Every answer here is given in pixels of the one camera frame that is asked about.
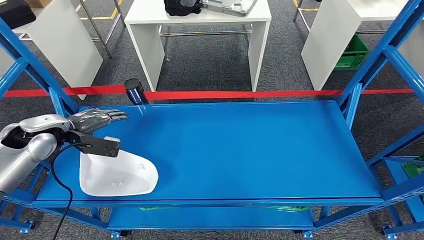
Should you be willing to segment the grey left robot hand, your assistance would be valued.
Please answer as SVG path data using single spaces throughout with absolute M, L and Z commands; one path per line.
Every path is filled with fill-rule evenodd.
M 118 109 L 90 108 L 67 118 L 71 129 L 91 135 L 93 132 L 117 121 L 129 120 L 127 113 Z

